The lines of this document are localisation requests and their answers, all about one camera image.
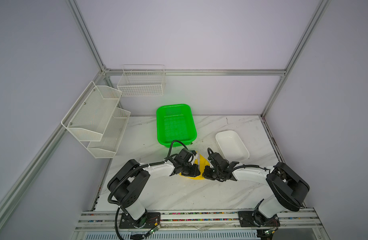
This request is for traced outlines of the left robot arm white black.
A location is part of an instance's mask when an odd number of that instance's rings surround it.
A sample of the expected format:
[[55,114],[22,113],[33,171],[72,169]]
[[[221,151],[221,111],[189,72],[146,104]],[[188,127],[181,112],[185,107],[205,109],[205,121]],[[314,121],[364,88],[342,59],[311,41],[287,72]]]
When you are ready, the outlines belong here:
[[147,215],[139,197],[148,180],[175,175],[197,177],[201,174],[199,158],[196,151],[183,148],[178,154],[168,156],[160,162],[142,164],[134,159],[129,160],[109,181],[108,202],[117,205],[134,221],[140,221]]

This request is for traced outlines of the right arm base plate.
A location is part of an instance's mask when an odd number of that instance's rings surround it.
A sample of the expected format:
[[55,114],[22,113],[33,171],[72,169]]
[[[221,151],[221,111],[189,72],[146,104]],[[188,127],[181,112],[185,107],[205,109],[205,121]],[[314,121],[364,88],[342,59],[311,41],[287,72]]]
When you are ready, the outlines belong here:
[[241,227],[279,227],[280,222],[277,215],[266,218],[258,211],[239,211],[238,219]]

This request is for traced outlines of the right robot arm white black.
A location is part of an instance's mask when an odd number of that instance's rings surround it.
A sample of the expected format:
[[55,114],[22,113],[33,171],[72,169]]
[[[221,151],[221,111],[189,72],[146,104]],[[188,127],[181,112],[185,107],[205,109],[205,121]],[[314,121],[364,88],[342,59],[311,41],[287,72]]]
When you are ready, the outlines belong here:
[[278,162],[272,167],[260,167],[239,162],[229,162],[218,153],[211,152],[209,165],[205,166],[202,176],[207,180],[249,181],[268,186],[272,195],[261,200],[252,212],[252,221],[263,226],[279,212],[289,210],[297,212],[303,208],[303,202],[310,186],[288,165]]

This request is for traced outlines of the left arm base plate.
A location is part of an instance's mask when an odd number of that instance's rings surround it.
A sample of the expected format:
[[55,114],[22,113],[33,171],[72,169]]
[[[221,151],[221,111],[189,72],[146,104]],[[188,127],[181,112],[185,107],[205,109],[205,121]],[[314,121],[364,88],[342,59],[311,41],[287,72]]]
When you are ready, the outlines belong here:
[[119,229],[152,229],[160,223],[161,213],[146,212],[138,220],[131,215],[122,214],[118,223]]

